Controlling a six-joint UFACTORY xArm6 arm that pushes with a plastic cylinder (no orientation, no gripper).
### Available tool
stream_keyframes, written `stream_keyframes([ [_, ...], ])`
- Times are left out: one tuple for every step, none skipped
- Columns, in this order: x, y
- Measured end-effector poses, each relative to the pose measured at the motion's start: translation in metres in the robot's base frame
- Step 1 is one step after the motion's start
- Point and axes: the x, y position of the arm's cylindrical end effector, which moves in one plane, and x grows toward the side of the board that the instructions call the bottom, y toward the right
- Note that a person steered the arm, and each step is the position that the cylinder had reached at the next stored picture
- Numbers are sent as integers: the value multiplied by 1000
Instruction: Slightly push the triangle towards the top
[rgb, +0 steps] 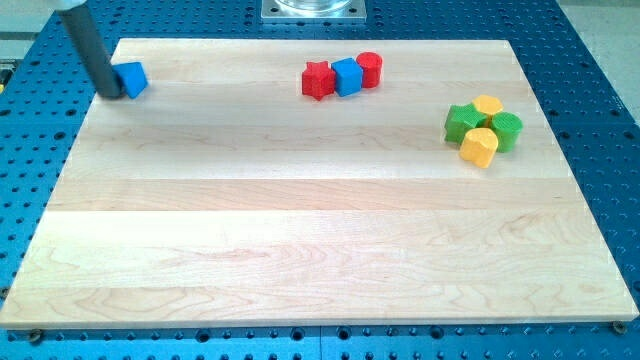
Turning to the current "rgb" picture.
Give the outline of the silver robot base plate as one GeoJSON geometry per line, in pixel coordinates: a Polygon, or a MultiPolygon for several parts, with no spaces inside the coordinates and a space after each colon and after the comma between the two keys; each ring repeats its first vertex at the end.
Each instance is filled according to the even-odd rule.
{"type": "Polygon", "coordinates": [[[367,10],[365,0],[262,0],[260,17],[266,23],[360,23],[367,19],[367,10]]]}

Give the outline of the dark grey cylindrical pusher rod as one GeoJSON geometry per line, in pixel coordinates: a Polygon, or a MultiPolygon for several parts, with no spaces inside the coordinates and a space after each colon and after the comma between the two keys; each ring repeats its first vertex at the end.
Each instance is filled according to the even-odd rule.
{"type": "Polygon", "coordinates": [[[55,11],[67,31],[96,92],[116,99],[123,88],[87,4],[56,4],[55,11]]]}

